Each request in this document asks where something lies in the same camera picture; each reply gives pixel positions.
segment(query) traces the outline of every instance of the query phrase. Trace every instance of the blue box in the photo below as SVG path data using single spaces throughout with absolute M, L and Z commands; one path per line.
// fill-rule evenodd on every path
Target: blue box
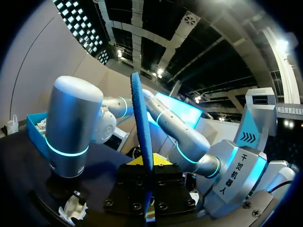
M 40 153 L 47 159 L 47 144 L 44 136 L 38 131 L 36 125 L 47 117 L 47 113 L 35 113 L 27 116 L 27 134 Z

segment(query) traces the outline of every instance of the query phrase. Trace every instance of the blue led light ring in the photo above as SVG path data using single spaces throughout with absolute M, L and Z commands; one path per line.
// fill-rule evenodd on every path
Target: blue led light ring
M 162 116 L 162 114 L 164 114 L 164 112 L 165 112 L 165 111 L 168 111 L 168 110 L 170 110 L 170 109 L 163 110 L 163 111 L 159 114 L 159 116 L 157 117 L 157 120 L 156 120 L 156 124 L 157 124 L 157 125 L 158 125 L 158 121 L 159 121 L 160 117 Z
M 120 97 L 120 96 L 119 96 L 119 98 L 121 98 L 121 99 L 124 101 L 124 103 L 125 103 L 125 112 L 124 112 L 124 114 L 123 114 L 123 116 L 122 116 L 122 117 L 125 117 L 125 115 L 126 115 L 126 113 L 127 113 L 127 103 L 126 103 L 126 100 L 125 100 L 124 98 L 122 98 L 122 97 Z
M 76 156 L 80 156 L 80 155 L 83 155 L 83 154 L 89 149 L 89 147 L 87 146 L 87 148 L 86 148 L 84 151 L 80 152 L 80 153 L 75 153 L 75 154 L 63 153 L 63 152 L 58 151 L 58 150 L 56 150 L 55 148 L 53 148 L 53 147 L 49 144 L 49 142 L 47 141 L 46 138 L 45 138 L 45 140 L 46 140 L 46 143 L 47 143 L 48 147 L 49 147 L 53 152 L 55 152 L 55 153 L 57 153 L 57 154 L 59 154 L 59 155 L 62 155 L 62 156 L 67 156 L 67 157 L 76 157 Z
M 210 176 L 207 176 L 206 178 L 211 178 L 212 176 L 214 176 L 219 171 L 220 161 L 219 161 L 219 159 L 217 157 L 215 157 L 215 158 L 216 158 L 216 160 L 218 162 L 217 169 L 216 169 L 216 171 L 214 171 L 213 174 L 211 174 Z
M 188 162 L 190 162 L 192 164 L 197 164 L 198 163 L 198 162 L 194 162 L 194 161 L 190 160 L 188 157 L 186 157 L 185 154 L 183 154 L 183 152 L 180 150 L 178 143 L 177 143 L 177 149 L 178 149 L 180 155 L 182 155 L 182 157 L 185 158 Z

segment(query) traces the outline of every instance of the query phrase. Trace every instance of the spotlight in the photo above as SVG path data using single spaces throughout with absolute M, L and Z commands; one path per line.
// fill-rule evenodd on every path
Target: spotlight
M 288 41 L 279 40 L 279 41 L 277 41 L 277 46 L 280 51 L 282 51 L 283 53 L 286 53 L 286 51 L 288 49 Z
M 163 69 L 158 69 L 158 74 L 162 74 Z
M 293 123 L 293 122 L 290 122 L 290 123 L 289 123 L 289 128 L 290 128 L 290 129 L 293 129 L 293 128 L 294 128 L 294 123 Z

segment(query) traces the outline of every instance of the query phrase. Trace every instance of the black table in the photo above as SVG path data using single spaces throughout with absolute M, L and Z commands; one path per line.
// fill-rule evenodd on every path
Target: black table
M 116 170 L 121 163 L 132 159 L 105 145 L 91 143 L 87 154 L 87 164 L 82 173 L 82 185 L 88 189 L 89 208 L 102 211 L 103 202 L 116 181 Z M 45 182 L 51 175 L 47 161 L 32 144 L 25 131 L 20 131 L 0 139 L 0 179 L 3 207 L 1 226 L 23 223 L 29 226 L 45 226 L 46 220 L 36 210 L 28 197 L 35 190 L 42 199 L 50 201 Z

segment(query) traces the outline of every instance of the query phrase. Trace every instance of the blue sanding belt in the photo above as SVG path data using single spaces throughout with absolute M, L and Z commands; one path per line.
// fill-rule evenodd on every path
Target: blue sanding belt
M 148 174 L 152 174 L 152 140 L 150 126 L 147 119 L 147 110 L 142 92 L 139 73 L 131 75 L 132 99 L 134 108 L 134 118 L 137 125 L 137 134 L 140 144 L 143 164 Z

